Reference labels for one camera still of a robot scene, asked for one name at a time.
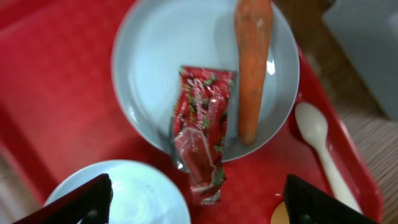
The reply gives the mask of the orange carrot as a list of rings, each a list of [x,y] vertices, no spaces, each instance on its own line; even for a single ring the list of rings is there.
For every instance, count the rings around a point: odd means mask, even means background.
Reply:
[[[272,26],[270,0],[238,1],[234,32],[239,57],[238,135],[243,144],[256,138]]]

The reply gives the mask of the light blue bowl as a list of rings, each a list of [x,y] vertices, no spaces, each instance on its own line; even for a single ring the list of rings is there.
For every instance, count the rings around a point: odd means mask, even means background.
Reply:
[[[110,224],[190,224],[188,205],[178,187],[160,170],[138,161],[110,160],[80,169],[50,194],[46,205],[100,174],[113,189]]]

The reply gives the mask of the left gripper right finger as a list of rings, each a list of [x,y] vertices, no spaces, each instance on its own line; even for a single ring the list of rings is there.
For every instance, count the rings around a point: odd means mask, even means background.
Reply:
[[[377,224],[294,174],[287,176],[284,202],[290,224]]]

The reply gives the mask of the yellow cup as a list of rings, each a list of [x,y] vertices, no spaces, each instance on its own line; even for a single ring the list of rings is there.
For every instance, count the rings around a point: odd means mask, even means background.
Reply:
[[[274,210],[270,224],[290,224],[285,202],[281,202]]]

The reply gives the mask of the red snack wrapper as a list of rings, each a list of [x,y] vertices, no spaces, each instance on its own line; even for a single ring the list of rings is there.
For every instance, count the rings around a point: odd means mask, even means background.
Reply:
[[[193,203],[220,201],[226,181],[222,157],[234,71],[180,67],[180,95],[169,128],[169,146],[177,169],[190,177]]]

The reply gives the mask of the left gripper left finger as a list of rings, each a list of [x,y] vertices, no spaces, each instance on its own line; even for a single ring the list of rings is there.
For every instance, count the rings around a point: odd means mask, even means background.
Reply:
[[[111,179],[100,174],[13,224],[107,224],[112,198]]]

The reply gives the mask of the light blue plate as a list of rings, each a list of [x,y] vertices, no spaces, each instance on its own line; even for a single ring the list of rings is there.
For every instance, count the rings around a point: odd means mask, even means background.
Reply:
[[[119,105],[134,129],[168,152],[169,125],[182,65],[238,71],[232,0],[136,1],[115,38],[112,79]],[[273,28],[256,140],[238,138],[239,86],[229,99],[224,161],[265,145],[287,120],[300,80],[298,49],[290,27],[273,8]]]

